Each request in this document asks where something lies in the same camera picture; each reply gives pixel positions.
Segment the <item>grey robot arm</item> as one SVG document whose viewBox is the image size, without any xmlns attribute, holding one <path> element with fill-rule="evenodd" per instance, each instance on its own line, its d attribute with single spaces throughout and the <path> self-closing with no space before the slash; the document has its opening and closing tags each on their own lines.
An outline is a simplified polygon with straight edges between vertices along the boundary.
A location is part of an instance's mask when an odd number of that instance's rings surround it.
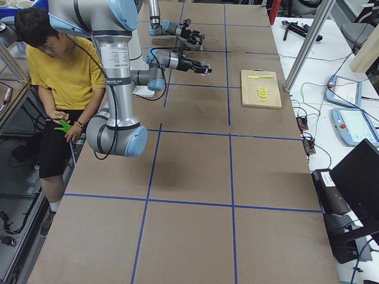
<svg viewBox="0 0 379 284">
<path fill-rule="evenodd" d="M 190 20 L 161 20 L 157 1 L 149 1 L 150 35 L 184 39 L 180 47 L 152 48 L 142 54 L 137 32 L 137 1 L 50 1 L 51 26 L 69 36 L 92 40 L 95 64 L 105 77 L 107 103 L 89 121 L 86 140 L 97 158 L 109 155 L 137 157 L 146 147 L 147 129 L 134 114 L 133 97 L 140 91 L 164 92 L 165 70 L 192 70 L 209 74 L 208 64 L 183 53 L 201 46 L 204 34 L 190 30 Z"/>
<path fill-rule="evenodd" d="M 183 22 L 174 22 L 171 20 L 161 21 L 160 8 L 158 1 L 149 0 L 149 34 L 151 36 L 176 36 L 186 40 L 187 43 L 194 46 L 202 46 L 205 35 L 197 30 L 191 30 L 191 19 L 184 19 Z"/>
</svg>

